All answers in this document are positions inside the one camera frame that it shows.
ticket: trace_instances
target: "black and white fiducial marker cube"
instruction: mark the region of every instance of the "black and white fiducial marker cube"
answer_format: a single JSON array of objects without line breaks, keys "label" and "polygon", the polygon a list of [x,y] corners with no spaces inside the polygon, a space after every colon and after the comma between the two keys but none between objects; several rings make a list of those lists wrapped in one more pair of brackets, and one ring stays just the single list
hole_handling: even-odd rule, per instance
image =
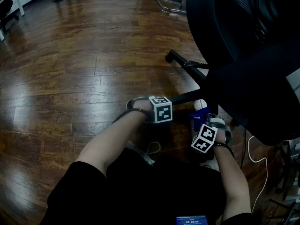
[{"label": "black and white fiducial marker cube", "polygon": [[172,102],[166,97],[149,97],[154,108],[153,123],[172,121]]},{"label": "black and white fiducial marker cube", "polygon": [[214,144],[218,129],[202,124],[201,128],[195,135],[192,147],[196,150],[206,153]]}]

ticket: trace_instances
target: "forearm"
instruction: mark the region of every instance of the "forearm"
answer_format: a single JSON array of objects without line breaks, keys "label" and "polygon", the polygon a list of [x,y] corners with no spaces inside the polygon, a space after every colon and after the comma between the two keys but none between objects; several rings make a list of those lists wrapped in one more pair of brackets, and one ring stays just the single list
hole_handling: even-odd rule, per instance
[{"label": "forearm", "polygon": [[89,163],[106,175],[107,167],[121,154],[130,135],[145,119],[146,115],[137,111],[124,115],[94,137],[84,147],[77,161]]},{"label": "forearm", "polygon": [[241,213],[251,212],[248,182],[242,170],[227,148],[215,147],[214,152],[226,193],[223,220]]}]

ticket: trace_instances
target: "bracelet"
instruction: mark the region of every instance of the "bracelet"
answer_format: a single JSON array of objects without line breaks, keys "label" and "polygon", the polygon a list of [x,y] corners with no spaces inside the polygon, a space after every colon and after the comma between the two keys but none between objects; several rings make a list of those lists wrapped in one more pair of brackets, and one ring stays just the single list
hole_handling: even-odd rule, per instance
[{"label": "bracelet", "polygon": [[122,112],[113,122],[112,122],[112,124],[114,123],[114,122],[116,122],[117,120],[119,120],[121,117],[123,117],[124,115],[126,115],[127,113],[129,113],[129,112],[133,112],[133,111],[137,111],[137,112],[141,112],[141,113],[144,113],[146,116],[149,116],[150,115],[150,111],[146,111],[146,110],[143,110],[143,109],[141,109],[141,108],[130,108],[130,109],[128,109],[128,110],[126,110],[126,111],[124,111],[124,112]]},{"label": "bracelet", "polygon": [[227,149],[230,151],[230,153],[231,153],[231,155],[233,156],[233,158],[234,158],[234,154],[233,154],[232,149],[231,149],[229,146],[227,146],[226,144],[223,144],[223,143],[216,143],[216,144],[214,144],[214,147],[225,147],[225,148],[227,148]]}]

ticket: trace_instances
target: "sleeve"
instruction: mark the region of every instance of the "sleeve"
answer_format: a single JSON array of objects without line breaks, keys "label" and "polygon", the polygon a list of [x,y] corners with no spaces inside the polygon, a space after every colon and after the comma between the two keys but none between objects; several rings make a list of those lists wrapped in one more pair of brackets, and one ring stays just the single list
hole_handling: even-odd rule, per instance
[{"label": "sleeve", "polygon": [[256,223],[252,213],[241,213],[221,223],[221,225],[235,225],[235,224],[253,225]]},{"label": "sleeve", "polygon": [[74,162],[48,197],[48,209],[40,223],[88,224],[105,213],[106,178],[95,167]]}]

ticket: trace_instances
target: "phone screen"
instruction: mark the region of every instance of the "phone screen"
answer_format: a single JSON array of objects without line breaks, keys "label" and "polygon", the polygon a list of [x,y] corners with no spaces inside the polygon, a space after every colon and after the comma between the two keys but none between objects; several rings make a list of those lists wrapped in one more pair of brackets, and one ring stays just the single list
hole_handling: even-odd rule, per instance
[{"label": "phone screen", "polygon": [[205,216],[176,217],[176,225],[208,225]]}]

